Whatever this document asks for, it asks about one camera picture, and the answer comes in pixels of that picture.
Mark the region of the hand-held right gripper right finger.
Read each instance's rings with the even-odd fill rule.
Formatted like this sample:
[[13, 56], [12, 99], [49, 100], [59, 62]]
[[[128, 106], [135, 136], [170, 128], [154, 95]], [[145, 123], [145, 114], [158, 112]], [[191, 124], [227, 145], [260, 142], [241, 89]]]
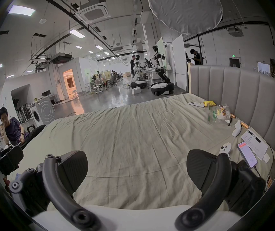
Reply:
[[202, 196], [177, 217], [177, 230], [205, 227], [224, 201], [229, 212], [242, 217], [262, 198], [266, 187], [265, 180], [256, 176], [244, 160], [237, 164], [227, 153], [216, 156], [200, 149], [190, 150], [186, 168]]

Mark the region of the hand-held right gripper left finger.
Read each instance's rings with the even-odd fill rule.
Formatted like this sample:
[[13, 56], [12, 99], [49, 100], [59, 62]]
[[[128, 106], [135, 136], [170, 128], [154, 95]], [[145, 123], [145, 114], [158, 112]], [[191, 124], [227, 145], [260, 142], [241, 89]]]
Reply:
[[88, 172], [84, 151], [62, 156], [48, 154], [37, 168], [28, 168], [9, 185], [15, 203], [30, 217], [47, 210], [50, 203], [74, 227], [82, 231], [101, 228], [98, 217], [73, 198]]

